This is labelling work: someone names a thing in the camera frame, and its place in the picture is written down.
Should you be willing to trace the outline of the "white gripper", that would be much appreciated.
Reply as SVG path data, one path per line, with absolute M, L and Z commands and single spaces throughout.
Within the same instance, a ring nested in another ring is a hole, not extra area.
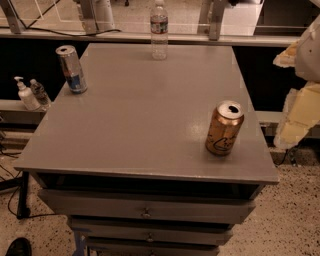
M 286 96 L 282 117 L 276 129 L 274 145 L 279 149 L 296 146 L 320 121 L 320 15 L 302 34 L 278 54 L 273 64 L 295 67 L 298 77 L 307 82 L 300 89 L 291 89 Z

